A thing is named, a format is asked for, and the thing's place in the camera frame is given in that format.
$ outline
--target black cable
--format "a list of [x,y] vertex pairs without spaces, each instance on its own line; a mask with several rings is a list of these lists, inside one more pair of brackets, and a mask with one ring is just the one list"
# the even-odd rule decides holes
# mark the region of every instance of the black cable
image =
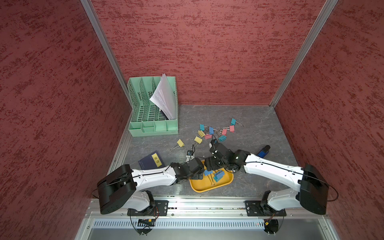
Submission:
[[157,217],[155,217],[155,221],[156,221],[156,220],[159,218],[159,216],[160,216],[160,211],[159,211],[159,209],[157,208],[157,206],[155,206],[155,207],[153,208],[153,216],[156,215],[155,208],[157,209]]
[[[162,172],[166,172],[166,171],[168,170],[169,167],[170,167],[170,165],[169,165],[164,171],[162,171]],[[149,174],[137,175],[137,176],[132,177],[132,179],[135,178],[135,177],[147,176],[147,175],[153,175],[153,174],[158,174],[158,173],[162,173],[162,172],[154,172],[154,173],[149,173]],[[111,183],[111,184],[105,185],[105,186],[103,186],[103,187],[107,187],[107,186],[110,186],[110,185],[113,185],[113,184],[116,184],[116,183],[119,183],[119,182],[125,182],[125,181],[126,181],[126,179],[124,179],[124,180],[120,180],[120,181],[113,182],[113,183]],[[96,197],[96,196],[93,194],[93,192],[96,191],[96,190],[98,190],[98,188],[96,188],[95,190],[92,191],[92,195],[93,195],[95,198],[98,199],[99,197]]]
[[135,228],[135,226],[133,225],[133,222],[132,222],[132,218],[131,218],[131,209],[128,209],[128,211],[129,211],[129,219],[131,220],[131,224],[132,224],[132,227],[135,229],[135,231],[139,234],[139,235],[141,235],[140,233],[139,233],[139,231]]
[[280,169],[283,169],[283,170],[286,170],[288,172],[293,172],[293,173],[296,173],[296,174],[300,174],[300,175],[303,175],[303,176],[306,176],[306,177],[310,177],[310,178],[313,178],[315,180],[318,180],[320,182],[323,182],[324,184],[326,184],[328,187],[331,187],[333,190],[335,190],[336,192],[336,198],[335,199],[332,199],[332,200],[327,200],[327,202],[333,202],[333,201],[336,201],[338,198],[339,198],[339,192],[336,190],[336,188],[334,188],[331,184],[327,183],[327,182],[324,182],[318,178],[315,178],[315,177],[312,177],[312,176],[309,176],[309,175],[306,175],[306,174],[303,174],[303,173],[299,173],[299,172],[294,172],[292,170],[288,170],[288,169],[285,169],[283,167],[279,167],[279,166],[276,166],[274,164],[270,164],[270,163],[267,163],[267,162],[260,162],[260,161],[255,161],[257,163],[261,163],[261,164],[267,164],[267,165],[271,165],[271,166],[274,166],[274,167],[277,167],[277,168],[280,168]]
[[282,219],[282,221],[281,221],[281,224],[279,224],[279,228],[277,229],[277,231],[280,230],[281,226],[283,225],[283,222],[284,222],[284,216],[283,216],[283,219]]
[[92,195],[93,195],[95,198],[99,199],[99,197],[96,197],[96,196],[93,194],[93,192],[96,191],[96,190],[97,190],[97,189],[95,189],[95,190],[92,191]]

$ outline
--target gray table surface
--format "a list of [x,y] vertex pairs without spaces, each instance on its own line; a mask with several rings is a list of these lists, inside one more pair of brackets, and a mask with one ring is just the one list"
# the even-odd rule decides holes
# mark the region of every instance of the gray table surface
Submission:
[[[289,143],[281,128],[280,122],[272,107],[262,106],[215,106],[215,105],[179,105],[179,134],[133,137],[129,143],[125,164],[131,169],[140,169],[138,160],[157,150],[166,165],[171,162],[185,162],[187,150],[191,149],[199,124],[220,128],[229,126],[235,118],[243,124],[235,125],[235,133],[228,131],[223,144],[236,151],[237,149],[257,154],[265,145],[271,149],[265,159],[297,166]],[[178,147],[172,152],[170,148],[181,139],[184,147]],[[195,156],[208,157],[209,140],[196,147]],[[273,180],[254,174],[246,174],[244,169],[235,173],[231,184],[203,193],[192,190],[188,182],[172,186],[157,186],[149,188],[153,195],[200,195],[221,197],[255,197],[261,198],[267,190],[279,191],[288,187]]]

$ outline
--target metal base plate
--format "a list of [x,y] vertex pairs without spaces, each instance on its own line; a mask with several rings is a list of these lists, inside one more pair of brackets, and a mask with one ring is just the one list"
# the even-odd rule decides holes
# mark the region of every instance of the metal base plate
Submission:
[[[259,209],[261,201],[244,201],[244,203],[248,217],[265,217],[265,215]],[[275,216],[285,217],[287,216],[287,213],[285,212],[285,209],[283,209],[275,212]]]
[[[167,212],[168,212],[168,201],[167,200],[155,200],[155,212],[152,211],[152,213],[150,213],[149,215],[150,216],[166,216],[167,215]],[[132,211],[131,212],[131,216],[144,216],[141,212],[137,212],[137,211]]]

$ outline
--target vent grille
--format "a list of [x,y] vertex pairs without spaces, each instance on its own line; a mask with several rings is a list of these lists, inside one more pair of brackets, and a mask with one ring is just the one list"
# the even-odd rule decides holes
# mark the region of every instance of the vent grille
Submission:
[[[249,229],[264,230],[263,219],[157,219],[155,227],[160,229],[198,228],[198,229]],[[130,220],[98,218],[93,228],[132,228]]]

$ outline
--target wire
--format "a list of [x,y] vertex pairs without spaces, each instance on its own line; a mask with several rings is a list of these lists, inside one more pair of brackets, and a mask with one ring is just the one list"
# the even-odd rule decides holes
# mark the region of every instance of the wire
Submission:
[[[169,167],[170,167],[170,165],[169,165],[164,171],[162,171],[162,172],[166,172],[166,171],[168,170]],[[135,177],[147,176],[147,175],[153,175],[153,174],[158,174],[158,173],[162,173],[162,172],[154,172],[154,173],[149,173],[149,174],[137,175],[137,176],[132,177],[132,179],[135,178]],[[128,176],[128,175],[125,175],[125,176],[120,176],[120,177],[118,177],[118,178],[123,178],[123,177],[129,177],[129,176]],[[110,186],[110,185],[113,185],[113,184],[116,184],[116,183],[119,183],[119,182],[125,182],[125,181],[127,181],[127,180],[126,180],[126,179],[124,179],[124,180],[120,180],[120,181],[113,182],[113,183],[111,183],[111,184],[105,185],[105,186],[103,186],[103,187],[107,187],[107,186]],[[93,194],[93,192],[96,191],[96,190],[98,190],[98,189],[99,189],[99,188],[96,188],[95,190],[92,191],[92,195],[93,195],[95,198],[97,198],[97,199],[98,199],[99,197],[95,196],[95,195]]]
[[135,226],[133,225],[132,218],[131,218],[131,209],[128,209],[128,211],[129,211],[129,219],[131,220],[132,227],[135,229],[135,231],[136,231],[139,235],[141,235],[141,234],[139,233],[139,231],[138,231],[138,230],[135,228]]
[[255,162],[258,162],[258,163],[262,163],[262,164],[267,164],[267,165],[271,165],[271,166],[274,166],[274,167],[277,167],[277,168],[280,168],[280,169],[283,169],[283,170],[286,170],[288,172],[293,172],[293,173],[296,173],[296,174],[300,174],[300,175],[303,175],[303,176],[306,176],[306,177],[310,177],[310,178],[313,178],[313,179],[316,179],[320,182],[323,182],[324,184],[326,184],[328,187],[331,187],[333,190],[335,190],[336,192],[336,197],[332,200],[327,200],[327,202],[333,202],[333,201],[336,201],[338,198],[339,198],[339,192],[336,190],[336,188],[334,188],[331,184],[323,181],[323,180],[320,180],[318,178],[315,178],[315,177],[312,177],[312,176],[309,176],[309,175],[306,175],[306,174],[303,174],[303,173],[299,173],[299,172],[295,172],[295,171],[292,171],[292,170],[288,170],[288,169],[285,169],[283,167],[279,167],[279,166],[276,166],[274,164],[270,164],[270,163],[267,163],[267,162],[260,162],[260,161],[255,161]]
[[279,228],[277,229],[277,231],[280,230],[281,226],[283,225],[283,222],[284,222],[284,216],[283,216],[283,219],[281,220],[281,224],[279,224]]
[[160,211],[159,211],[159,209],[157,208],[157,206],[155,206],[155,208],[157,209],[157,217],[155,217],[155,221],[156,221],[156,220],[157,220],[157,218],[158,218],[158,217],[159,217],[159,215],[160,215]]
[[270,218],[264,220],[264,222],[272,220],[272,218],[273,218],[274,216],[275,216],[275,214],[273,214],[272,217],[270,217]]
[[93,192],[96,191],[96,190],[97,190],[97,189],[95,189],[95,190],[92,191],[92,195],[93,195],[95,198],[99,199],[99,197],[96,197],[96,196],[93,194]]

